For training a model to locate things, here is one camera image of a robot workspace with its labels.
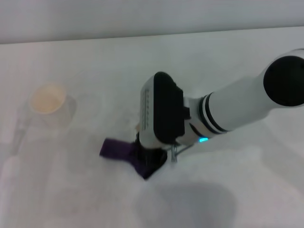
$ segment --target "white cup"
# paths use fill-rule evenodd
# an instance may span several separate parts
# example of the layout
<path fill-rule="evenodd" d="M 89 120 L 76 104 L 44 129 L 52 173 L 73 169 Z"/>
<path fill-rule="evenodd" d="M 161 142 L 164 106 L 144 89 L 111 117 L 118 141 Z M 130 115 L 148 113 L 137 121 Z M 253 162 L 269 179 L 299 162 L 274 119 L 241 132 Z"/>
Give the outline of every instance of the white cup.
<path fill-rule="evenodd" d="M 48 83 L 33 92 L 29 106 L 49 127 L 63 128 L 72 120 L 66 98 L 67 93 L 62 85 Z"/>

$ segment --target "purple object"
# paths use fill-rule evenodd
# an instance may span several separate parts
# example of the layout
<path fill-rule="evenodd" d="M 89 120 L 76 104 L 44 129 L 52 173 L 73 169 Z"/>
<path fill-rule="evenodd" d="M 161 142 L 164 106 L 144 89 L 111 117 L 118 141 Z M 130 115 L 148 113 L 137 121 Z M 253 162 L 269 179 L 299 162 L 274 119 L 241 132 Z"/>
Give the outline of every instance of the purple object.
<path fill-rule="evenodd" d="M 138 140 L 127 143 L 115 139 L 105 139 L 100 156 L 130 163 L 145 180 L 157 171 L 167 160 L 167 152 L 162 149 L 147 150 Z"/>

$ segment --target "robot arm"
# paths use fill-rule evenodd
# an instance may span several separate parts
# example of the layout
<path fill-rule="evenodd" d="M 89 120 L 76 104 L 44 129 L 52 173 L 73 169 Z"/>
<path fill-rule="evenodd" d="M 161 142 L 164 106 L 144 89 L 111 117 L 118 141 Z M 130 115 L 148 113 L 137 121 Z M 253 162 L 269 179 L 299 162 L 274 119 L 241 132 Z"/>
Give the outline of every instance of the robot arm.
<path fill-rule="evenodd" d="M 183 97 L 159 72 L 141 91 L 140 144 L 147 149 L 192 145 L 304 104 L 304 49 L 285 53 L 256 78 L 243 78 L 202 98 Z"/>

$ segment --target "blue led light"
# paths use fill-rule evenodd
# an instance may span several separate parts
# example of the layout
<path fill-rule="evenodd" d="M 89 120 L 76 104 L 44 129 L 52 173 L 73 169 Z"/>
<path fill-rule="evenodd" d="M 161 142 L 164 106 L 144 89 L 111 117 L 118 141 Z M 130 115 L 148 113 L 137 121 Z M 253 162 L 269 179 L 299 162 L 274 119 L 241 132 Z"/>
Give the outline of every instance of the blue led light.
<path fill-rule="evenodd" d="M 208 140 L 208 138 L 200 138 L 200 139 L 199 139 L 199 142 L 202 143 L 202 142 L 207 141 L 207 140 Z"/>

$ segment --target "white surface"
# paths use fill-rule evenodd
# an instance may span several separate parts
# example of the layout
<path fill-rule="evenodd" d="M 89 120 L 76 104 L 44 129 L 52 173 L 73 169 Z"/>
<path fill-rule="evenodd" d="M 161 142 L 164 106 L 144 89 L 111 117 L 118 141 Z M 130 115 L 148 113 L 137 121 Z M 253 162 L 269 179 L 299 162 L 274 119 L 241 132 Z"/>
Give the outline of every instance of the white surface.
<path fill-rule="evenodd" d="M 303 108 L 196 145 L 147 182 L 98 153 L 105 137 L 134 139 L 140 89 L 157 71 L 199 97 L 303 46 L 304 28 L 0 46 L 0 227 L 302 227 Z M 67 88 L 66 131 L 27 116 L 46 81 Z"/>
<path fill-rule="evenodd" d="M 304 25 L 301 0 L 2 0 L 0 43 Z"/>

